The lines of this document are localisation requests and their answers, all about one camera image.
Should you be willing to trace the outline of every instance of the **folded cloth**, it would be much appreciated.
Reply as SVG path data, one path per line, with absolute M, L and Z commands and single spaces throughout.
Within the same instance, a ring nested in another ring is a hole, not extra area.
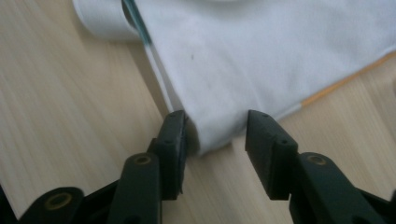
M 394 0 L 126 0 L 170 111 L 199 154 L 240 134 L 249 109 L 281 119 L 396 48 Z

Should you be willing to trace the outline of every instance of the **orange line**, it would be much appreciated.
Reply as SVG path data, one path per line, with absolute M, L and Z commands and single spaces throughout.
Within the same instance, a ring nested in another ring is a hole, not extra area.
M 344 84 L 346 84 L 348 81 L 354 79 L 355 77 L 358 77 L 359 75 L 366 73 L 376 67 L 378 67 L 379 65 L 383 64 L 384 62 L 386 62 L 387 60 L 389 60 L 390 58 L 396 56 L 396 51 L 389 53 L 387 55 L 385 55 L 384 57 L 382 57 L 381 59 L 379 59 L 378 61 L 371 63 L 369 65 L 367 65 L 366 67 L 364 67 L 363 69 L 361 69 L 359 72 L 346 77 L 344 79 L 342 79 L 341 81 L 336 82 L 335 84 L 332 84 L 330 87 L 317 92 L 316 94 L 306 98 L 305 100 L 303 100 L 301 102 L 302 106 L 306 106 L 309 104 L 312 104 L 314 101 L 316 101 L 317 99 L 323 97 L 324 95 L 327 95 L 329 93 L 331 93 L 332 91 L 335 91 L 336 89 L 338 89 L 339 87 L 343 86 Z

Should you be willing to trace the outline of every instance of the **wood grain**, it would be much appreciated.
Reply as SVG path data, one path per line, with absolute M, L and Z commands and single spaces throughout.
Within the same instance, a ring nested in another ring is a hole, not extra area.
M 50 189 L 101 188 L 146 150 L 166 109 L 143 54 L 139 43 L 89 35 L 71 1 L 0 1 L 0 181 L 18 216 Z M 392 58 L 281 124 L 300 151 L 330 157 L 357 187 L 388 199 L 395 83 Z M 163 203 L 163 223 L 291 223 L 288 203 L 266 197 L 244 144 L 241 136 L 188 158 L 184 194 Z

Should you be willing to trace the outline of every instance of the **light wood surface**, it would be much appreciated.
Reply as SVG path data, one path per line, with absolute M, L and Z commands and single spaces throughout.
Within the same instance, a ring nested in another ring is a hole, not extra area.
M 0 182 L 18 216 L 48 190 L 88 194 L 119 178 L 165 111 L 141 44 L 90 36 L 71 1 L 0 1 Z M 388 199 L 395 111 L 392 58 L 281 125 L 300 151 L 325 154 L 357 187 Z M 163 223 L 291 223 L 288 203 L 267 199 L 244 144 L 241 136 L 188 158 L 184 194 L 163 203 Z

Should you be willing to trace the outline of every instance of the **white cloth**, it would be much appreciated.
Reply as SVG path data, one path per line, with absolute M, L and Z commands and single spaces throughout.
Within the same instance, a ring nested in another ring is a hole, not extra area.
M 395 0 L 134 3 L 168 108 L 186 110 L 200 154 L 241 133 L 249 109 L 280 119 L 396 48 Z

